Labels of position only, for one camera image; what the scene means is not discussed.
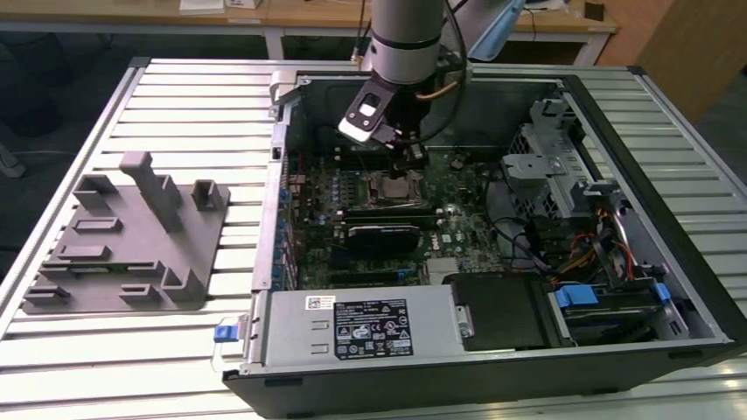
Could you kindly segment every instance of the table leg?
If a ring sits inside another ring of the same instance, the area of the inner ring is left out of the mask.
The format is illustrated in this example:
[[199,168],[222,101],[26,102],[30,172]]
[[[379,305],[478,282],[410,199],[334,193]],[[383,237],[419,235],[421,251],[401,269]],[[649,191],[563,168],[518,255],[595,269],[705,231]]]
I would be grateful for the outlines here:
[[266,28],[267,57],[271,60],[283,60],[283,28]]
[[610,39],[610,33],[594,33],[589,36],[586,44],[582,46],[582,51],[575,57],[574,66],[594,66],[597,59],[604,53],[605,45]]

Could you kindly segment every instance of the aluminum extrusion table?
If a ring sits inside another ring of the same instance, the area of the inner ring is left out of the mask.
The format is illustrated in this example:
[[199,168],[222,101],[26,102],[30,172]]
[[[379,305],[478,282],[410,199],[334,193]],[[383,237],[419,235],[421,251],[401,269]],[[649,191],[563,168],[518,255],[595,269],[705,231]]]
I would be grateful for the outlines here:
[[[142,61],[127,69],[89,141],[0,286],[0,419],[259,418],[221,373],[241,344],[215,347],[214,326],[250,309],[274,135],[277,70],[351,71],[346,62]],[[645,75],[626,68],[477,66],[474,75],[578,74],[645,172],[747,312],[747,190]],[[117,172],[125,151],[154,153],[177,183],[215,179],[231,189],[227,225],[199,311],[27,315],[34,273],[71,219],[81,174]],[[591,149],[593,157],[602,156]],[[745,418],[747,362],[676,372],[630,392],[393,411],[355,418]]]

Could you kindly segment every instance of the power supply label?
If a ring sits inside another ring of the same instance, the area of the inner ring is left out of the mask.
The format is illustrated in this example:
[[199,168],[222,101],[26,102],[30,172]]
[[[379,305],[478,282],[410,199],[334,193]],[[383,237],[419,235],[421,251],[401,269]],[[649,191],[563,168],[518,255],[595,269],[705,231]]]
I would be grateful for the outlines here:
[[335,356],[342,361],[411,356],[407,301],[335,303]]

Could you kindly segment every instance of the gray plastic block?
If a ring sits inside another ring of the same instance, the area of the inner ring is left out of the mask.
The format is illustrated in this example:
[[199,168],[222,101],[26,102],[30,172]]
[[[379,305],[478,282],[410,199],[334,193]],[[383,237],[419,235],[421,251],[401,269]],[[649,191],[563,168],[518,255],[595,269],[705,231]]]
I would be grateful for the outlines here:
[[119,297],[129,305],[151,304],[162,299],[151,284],[123,284]]
[[86,247],[63,247],[58,257],[62,260],[109,260],[113,250],[107,245],[89,245]]
[[122,230],[122,221],[117,217],[91,217],[81,219],[73,228],[79,234],[117,232]]
[[182,196],[173,177],[157,177],[151,163],[154,158],[147,151],[130,151],[119,163],[121,171],[134,179],[143,200],[154,211],[155,217],[162,222],[167,232],[183,229],[178,208],[182,205]]
[[187,277],[182,280],[173,269],[166,269],[163,273],[162,289],[174,302],[190,302],[191,300],[206,298],[206,288],[202,285],[195,272],[190,270]]
[[35,305],[65,305],[71,294],[55,285],[35,286],[26,293],[26,300]]
[[[126,167],[137,168],[135,182],[150,186],[115,188],[101,176],[81,183],[83,191],[97,192],[106,205],[81,206],[73,216],[50,261],[42,265],[37,285],[27,292],[27,313],[189,311],[203,307],[230,189],[213,181],[178,186],[171,177],[149,178],[154,172],[147,154],[130,161]],[[165,229],[155,208],[174,211],[175,216],[169,217],[182,222],[179,230]]]
[[98,213],[109,210],[107,194],[117,194],[118,188],[109,180],[107,175],[85,175],[79,186],[73,191],[81,205],[91,212]]
[[195,181],[191,187],[191,199],[202,212],[219,211],[226,206],[221,197],[219,185],[210,179]]

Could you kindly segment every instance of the motherboard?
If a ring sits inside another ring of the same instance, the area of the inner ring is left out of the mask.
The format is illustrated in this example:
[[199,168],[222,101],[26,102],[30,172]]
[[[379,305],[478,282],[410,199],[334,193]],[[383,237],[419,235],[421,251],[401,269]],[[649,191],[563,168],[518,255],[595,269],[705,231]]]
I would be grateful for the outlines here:
[[299,289],[439,284],[442,268],[503,270],[486,164],[443,150],[422,171],[391,178],[381,155],[338,152],[291,177]]

